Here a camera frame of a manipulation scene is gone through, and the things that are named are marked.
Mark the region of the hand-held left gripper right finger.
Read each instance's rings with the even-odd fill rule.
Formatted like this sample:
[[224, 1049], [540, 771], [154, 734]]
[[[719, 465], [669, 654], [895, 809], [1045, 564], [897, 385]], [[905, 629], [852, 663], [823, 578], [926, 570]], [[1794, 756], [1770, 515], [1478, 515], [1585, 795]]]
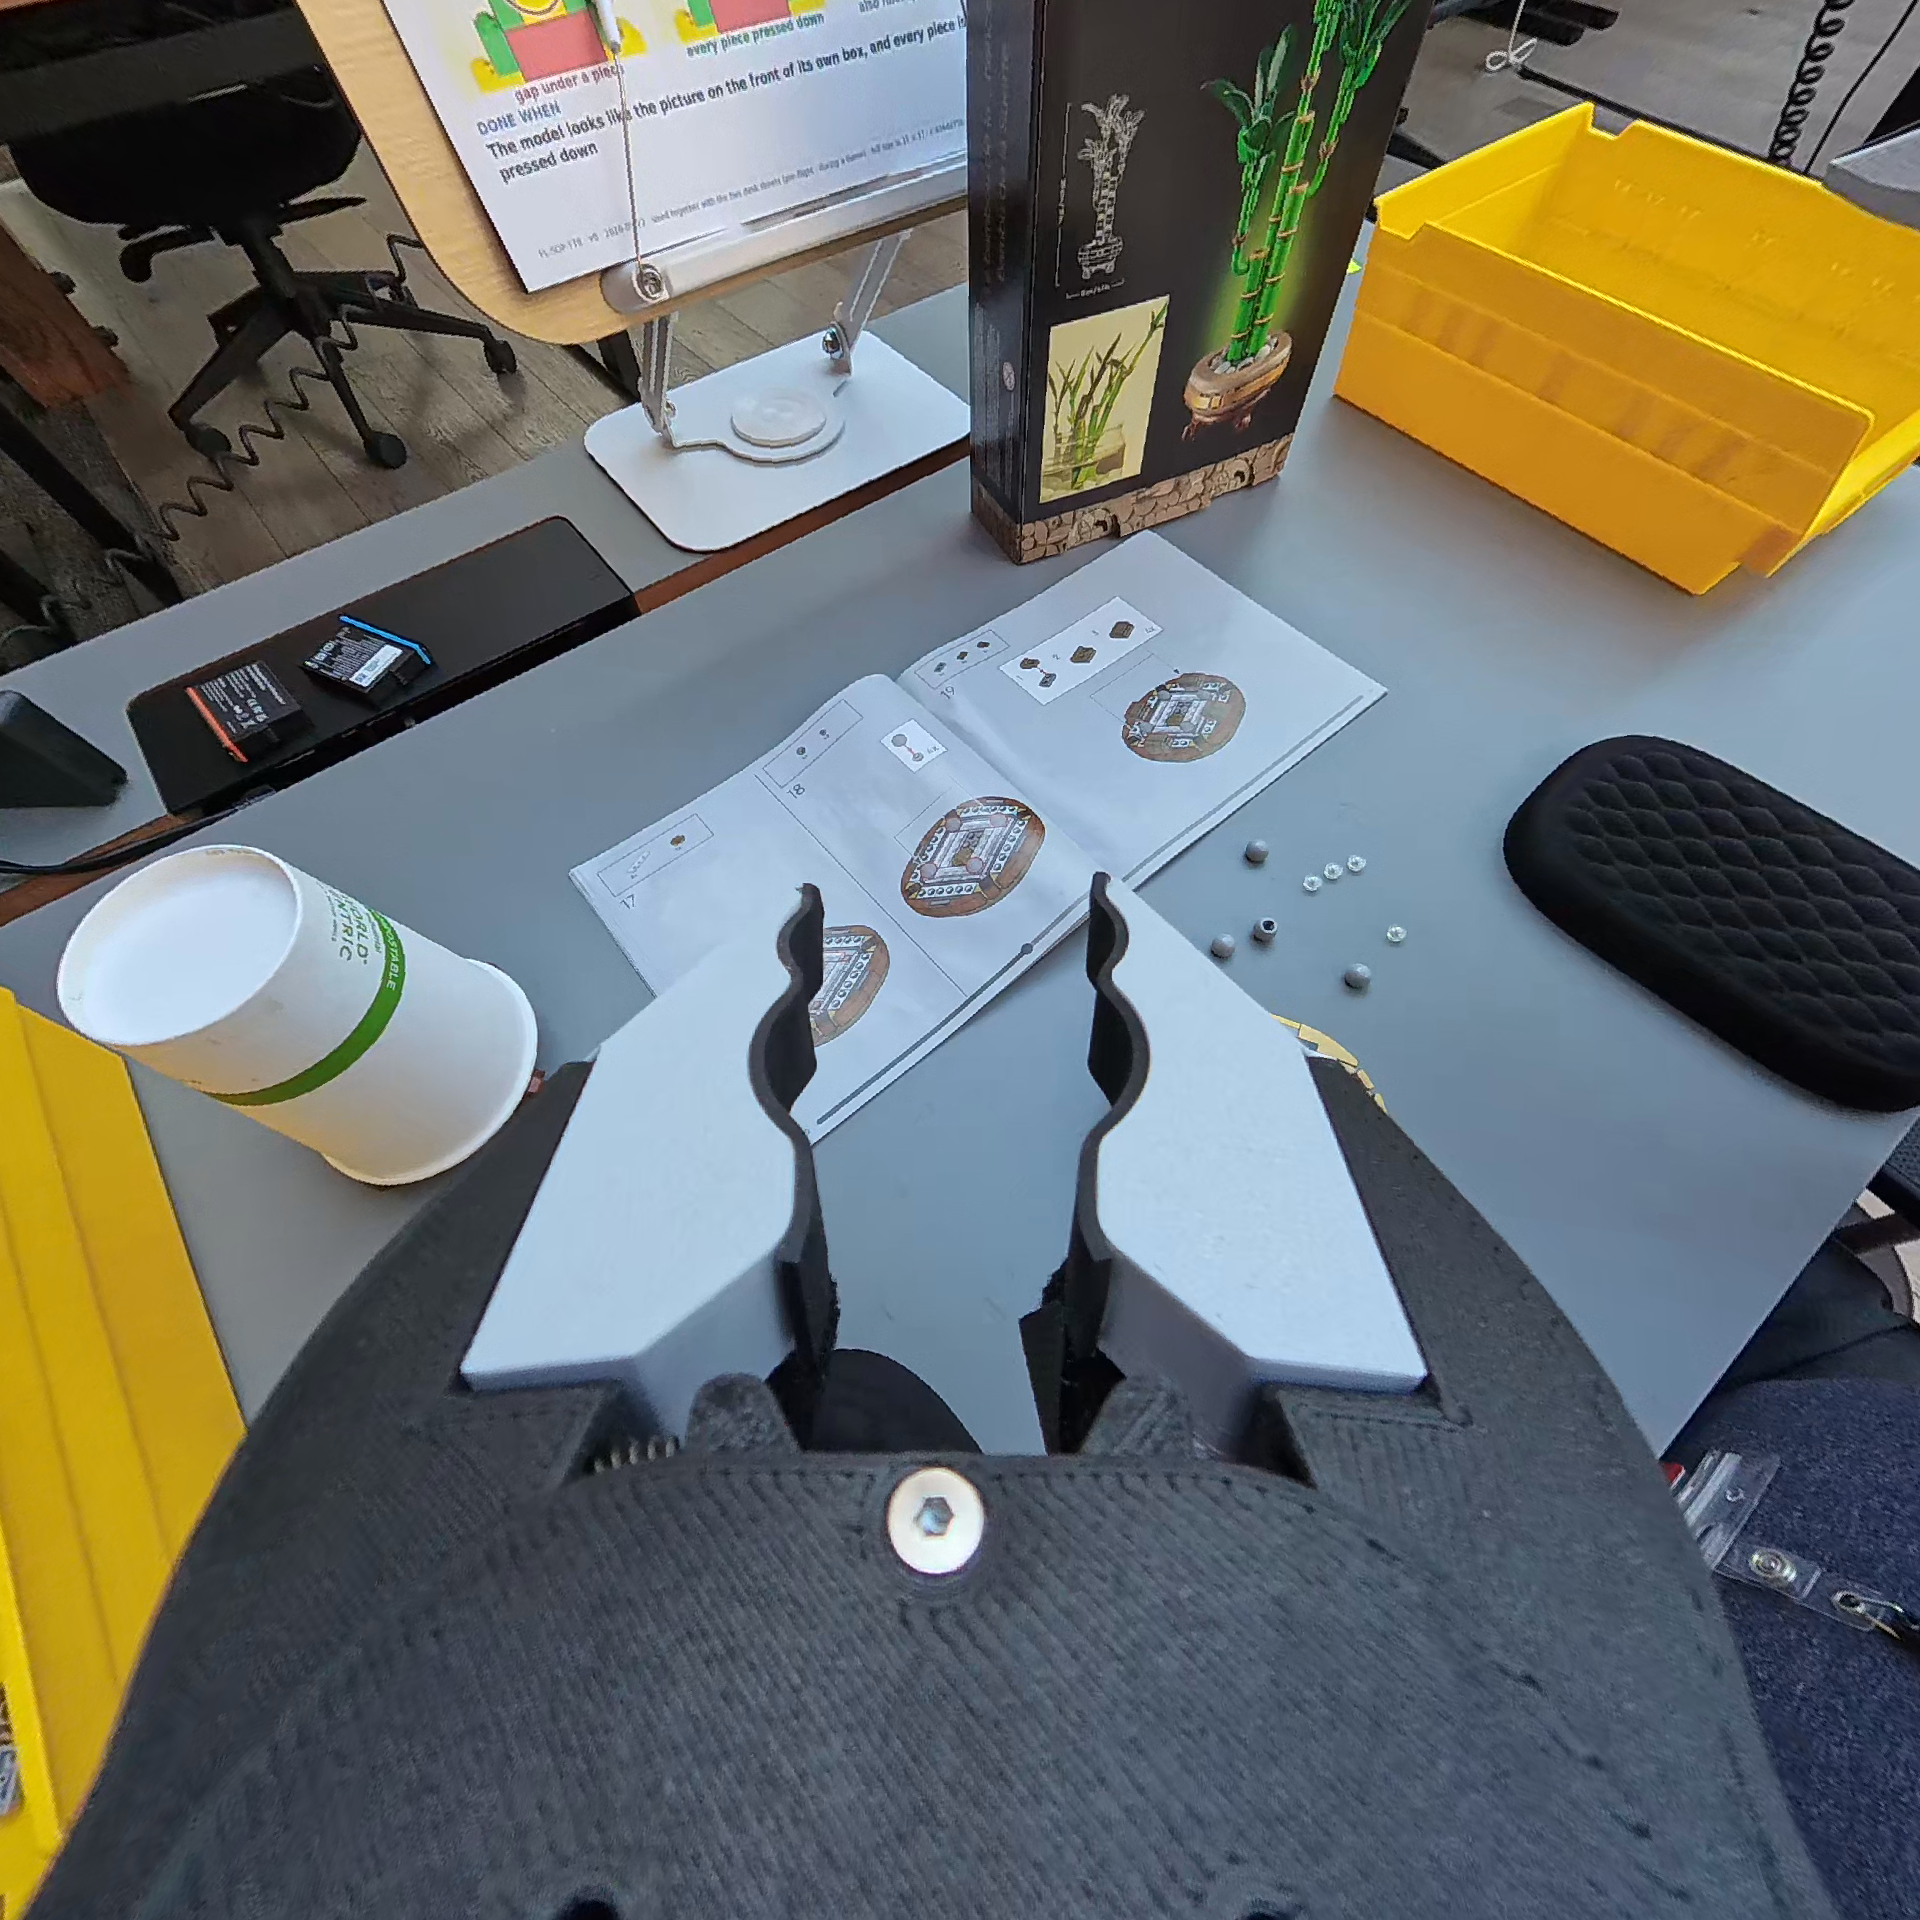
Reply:
[[1093, 876], [1093, 1083], [1069, 1254], [1024, 1317], [1047, 1455], [1117, 1381], [1172, 1381], [1209, 1455], [1268, 1386], [1427, 1381], [1310, 1053], [1117, 876]]

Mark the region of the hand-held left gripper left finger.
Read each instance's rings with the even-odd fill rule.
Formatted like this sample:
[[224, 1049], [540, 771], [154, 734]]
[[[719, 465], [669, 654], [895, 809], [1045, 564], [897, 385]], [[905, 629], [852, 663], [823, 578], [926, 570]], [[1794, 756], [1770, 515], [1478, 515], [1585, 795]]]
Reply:
[[837, 1333], [812, 1145], [826, 907], [784, 887], [588, 1063], [480, 1333], [472, 1388], [616, 1381], [685, 1437], [704, 1381], [774, 1381], [812, 1430]]

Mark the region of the gold round lego base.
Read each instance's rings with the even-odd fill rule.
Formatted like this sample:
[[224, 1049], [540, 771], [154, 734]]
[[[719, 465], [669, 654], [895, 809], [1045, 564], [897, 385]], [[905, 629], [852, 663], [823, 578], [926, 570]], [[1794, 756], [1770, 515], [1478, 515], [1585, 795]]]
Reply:
[[1299, 1038], [1299, 1044], [1304, 1049], [1304, 1058], [1341, 1065], [1345, 1074], [1353, 1074], [1353, 1078], [1359, 1083], [1359, 1093], [1363, 1093], [1383, 1111], [1389, 1111], [1385, 1098], [1383, 1098], [1383, 1093], [1377, 1093], [1377, 1083], [1373, 1083], [1373, 1074], [1355, 1063], [1353, 1049], [1345, 1049], [1341, 1040], [1333, 1040], [1328, 1034], [1318, 1034], [1318, 1027], [1310, 1027], [1310, 1022], [1301, 1022], [1301, 1020], [1283, 1020], [1283, 1016], [1278, 1016], [1278, 1020]]

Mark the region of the lego instruction booklet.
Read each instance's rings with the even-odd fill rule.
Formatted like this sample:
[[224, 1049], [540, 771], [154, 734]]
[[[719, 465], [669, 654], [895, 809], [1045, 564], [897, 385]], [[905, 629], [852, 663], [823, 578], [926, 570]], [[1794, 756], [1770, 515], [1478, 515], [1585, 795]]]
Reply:
[[652, 994], [812, 884], [812, 1143], [1087, 921], [1383, 701], [1383, 683], [1132, 536], [1045, 593], [858, 678], [709, 795], [570, 879]]

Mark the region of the black lego set box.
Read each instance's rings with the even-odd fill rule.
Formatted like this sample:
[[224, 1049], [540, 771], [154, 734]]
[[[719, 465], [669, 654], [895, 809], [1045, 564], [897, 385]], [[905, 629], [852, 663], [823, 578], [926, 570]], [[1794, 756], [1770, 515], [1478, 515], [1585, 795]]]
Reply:
[[1427, 17], [967, 5], [975, 518], [1008, 562], [1282, 476]]

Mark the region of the white paper cup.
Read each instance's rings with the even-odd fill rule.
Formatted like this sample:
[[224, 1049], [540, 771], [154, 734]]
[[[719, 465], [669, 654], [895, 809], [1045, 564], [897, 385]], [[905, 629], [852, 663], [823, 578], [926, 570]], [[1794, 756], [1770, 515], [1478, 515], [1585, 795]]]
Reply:
[[55, 990], [92, 1044], [374, 1187], [467, 1163], [540, 1053], [516, 979], [252, 847], [176, 853], [114, 884]]

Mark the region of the black wrist rest pad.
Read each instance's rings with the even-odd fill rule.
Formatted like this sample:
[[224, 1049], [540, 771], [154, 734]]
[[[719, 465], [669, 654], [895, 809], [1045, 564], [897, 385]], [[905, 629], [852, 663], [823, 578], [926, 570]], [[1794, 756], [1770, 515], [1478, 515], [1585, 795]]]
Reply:
[[1609, 739], [1502, 828], [1516, 887], [1594, 958], [1835, 1109], [1920, 1104], [1920, 876], [1765, 781]]

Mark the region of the yellow plastic bin stack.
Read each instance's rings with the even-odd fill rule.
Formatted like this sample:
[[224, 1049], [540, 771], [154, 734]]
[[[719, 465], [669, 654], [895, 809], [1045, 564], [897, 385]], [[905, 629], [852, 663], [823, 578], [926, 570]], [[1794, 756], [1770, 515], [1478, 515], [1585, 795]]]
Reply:
[[0, 997], [0, 1886], [92, 1788], [243, 1437], [124, 1058]]
[[1337, 396], [1677, 588], [1920, 450], [1920, 236], [1594, 107], [1383, 194]]

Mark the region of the black battery blue stripe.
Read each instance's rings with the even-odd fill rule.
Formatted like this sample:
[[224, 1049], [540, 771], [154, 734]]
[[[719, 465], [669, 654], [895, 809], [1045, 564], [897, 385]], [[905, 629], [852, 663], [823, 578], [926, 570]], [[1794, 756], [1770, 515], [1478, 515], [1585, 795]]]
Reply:
[[337, 614], [335, 631], [301, 666], [337, 701], [383, 706], [423, 683], [436, 671], [436, 659], [408, 635], [359, 614]]

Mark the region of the black desk mat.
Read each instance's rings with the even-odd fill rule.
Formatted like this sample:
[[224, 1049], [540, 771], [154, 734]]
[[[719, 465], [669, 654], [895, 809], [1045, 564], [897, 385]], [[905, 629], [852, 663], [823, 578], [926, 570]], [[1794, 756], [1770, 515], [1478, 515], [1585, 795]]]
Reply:
[[[419, 640], [436, 671], [399, 701], [367, 706], [316, 687], [304, 659], [335, 631], [337, 614]], [[216, 813], [257, 788], [306, 781], [399, 727], [429, 721], [504, 678], [554, 663], [636, 614], [636, 593], [563, 521], [543, 518], [459, 562], [436, 564], [340, 611], [312, 614], [280, 635], [202, 663], [175, 683], [129, 701], [125, 721], [169, 813]], [[237, 663], [266, 663], [306, 706], [312, 734], [289, 739], [262, 761], [237, 761], [186, 703], [186, 687]]]

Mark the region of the black battery orange stripe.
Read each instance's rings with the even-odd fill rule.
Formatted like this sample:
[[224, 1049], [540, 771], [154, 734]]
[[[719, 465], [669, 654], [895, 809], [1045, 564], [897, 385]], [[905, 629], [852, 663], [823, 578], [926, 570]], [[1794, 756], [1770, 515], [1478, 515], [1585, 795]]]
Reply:
[[262, 761], [289, 739], [312, 734], [306, 706], [266, 663], [237, 663], [190, 683], [186, 703], [237, 761]]

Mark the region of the printed instruction sheet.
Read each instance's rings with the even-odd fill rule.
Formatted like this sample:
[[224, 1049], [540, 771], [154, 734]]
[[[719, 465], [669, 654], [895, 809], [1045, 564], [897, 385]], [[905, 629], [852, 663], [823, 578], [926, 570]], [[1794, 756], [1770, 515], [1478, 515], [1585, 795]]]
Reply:
[[965, 157], [952, 0], [393, 0], [525, 291]]

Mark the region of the black office chair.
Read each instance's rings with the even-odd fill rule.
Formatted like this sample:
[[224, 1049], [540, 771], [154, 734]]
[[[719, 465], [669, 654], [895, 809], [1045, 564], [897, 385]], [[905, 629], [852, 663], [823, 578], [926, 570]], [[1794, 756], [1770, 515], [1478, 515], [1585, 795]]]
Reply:
[[480, 320], [419, 303], [404, 265], [370, 274], [294, 271], [284, 230], [359, 200], [324, 200], [361, 149], [335, 74], [237, 54], [237, 35], [294, 35], [294, 5], [30, 5], [3, 11], [3, 149], [26, 191], [90, 227], [114, 227], [124, 274], [149, 283], [161, 253], [229, 244], [249, 256], [252, 291], [207, 315], [216, 353], [175, 399], [169, 420], [210, 465], [230, 444], [202, 413], [280, 341], [301, 338], [374, 467], [408, 448], [374, 429], [345, 369], [359, 330], [480, 341], [498, 379], [516, 349]]

